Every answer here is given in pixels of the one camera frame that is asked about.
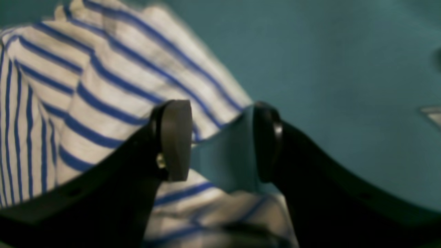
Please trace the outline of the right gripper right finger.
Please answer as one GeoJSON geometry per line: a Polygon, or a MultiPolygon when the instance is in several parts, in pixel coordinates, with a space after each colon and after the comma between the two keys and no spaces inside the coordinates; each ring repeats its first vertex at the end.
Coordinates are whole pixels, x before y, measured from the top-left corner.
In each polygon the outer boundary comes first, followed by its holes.
{"type": "Polygon", "coordinates": [[[439,248],[440,212],[354,175],[264,102],[253,108],[260,180],[283,194],[301,248],[439,248]]]}

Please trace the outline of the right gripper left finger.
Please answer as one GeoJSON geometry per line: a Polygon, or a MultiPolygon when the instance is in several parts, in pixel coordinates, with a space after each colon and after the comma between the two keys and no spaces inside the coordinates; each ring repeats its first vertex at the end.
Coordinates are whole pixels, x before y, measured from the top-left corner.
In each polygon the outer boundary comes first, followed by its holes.
{"type": "Polygon", "coordinates": [[[49,193],[1,210],[1,247],[140,248],[162,182],[184,182],[189,100],[155,107],[147,125],[99,165],[49,193]]]}

